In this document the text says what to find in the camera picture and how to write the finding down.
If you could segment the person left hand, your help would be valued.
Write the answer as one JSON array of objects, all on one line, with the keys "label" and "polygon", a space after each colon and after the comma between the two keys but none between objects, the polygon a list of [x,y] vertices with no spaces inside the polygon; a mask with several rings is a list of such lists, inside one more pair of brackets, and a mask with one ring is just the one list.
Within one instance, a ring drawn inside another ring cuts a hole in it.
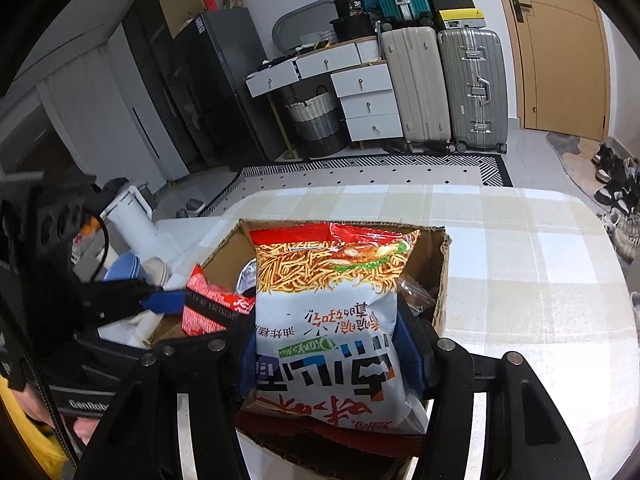
[{"label": "person left hand", "polygon": [[[29,418],[35,422],[44,422],[51,428],[54,427],[52,417],[44,406],[40,394],[32,386],[26,385],[22,391],[9,389],[9,393],[12,394],[17,405]],[[97,419],[79,417],[74,422],[74,433],[83,444],[87,444],[98,423]]]}]

